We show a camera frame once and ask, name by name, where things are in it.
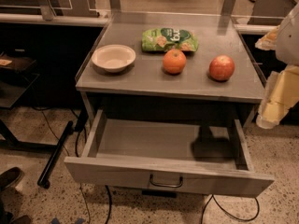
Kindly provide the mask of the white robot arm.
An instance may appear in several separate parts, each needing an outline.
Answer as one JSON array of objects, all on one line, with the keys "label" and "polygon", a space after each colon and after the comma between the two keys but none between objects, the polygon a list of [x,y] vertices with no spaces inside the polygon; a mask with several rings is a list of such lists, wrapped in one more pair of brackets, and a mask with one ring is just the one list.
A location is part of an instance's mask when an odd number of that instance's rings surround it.
[{"label": "white robot arm", "polygon": [[291,10],[279,26],[260,38],[255,47],[273,50],[276,58],[287,64],[280,73],[270,74],[258,109],[256,124],[264,129],[272,129],[299,102],[299,5]]}]

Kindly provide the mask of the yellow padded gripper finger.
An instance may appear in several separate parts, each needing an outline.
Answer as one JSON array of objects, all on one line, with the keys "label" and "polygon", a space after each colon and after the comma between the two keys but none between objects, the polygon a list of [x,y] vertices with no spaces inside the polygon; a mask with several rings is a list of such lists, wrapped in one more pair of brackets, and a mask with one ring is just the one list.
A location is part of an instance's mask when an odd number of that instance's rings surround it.
[{"label": "yellow padded gripper finger", "polygon": [[266,82],[256,124],[263,129],[273,129],[298,102],[299,66],[287,65],[280,73],[272,72]]},{"label": "yellow padded gripper finger", "polygon": [[277,46],[278,29],[279,27],[277,26],[260,38],[255,43],[255,47],[261,50],[275,50]]}]

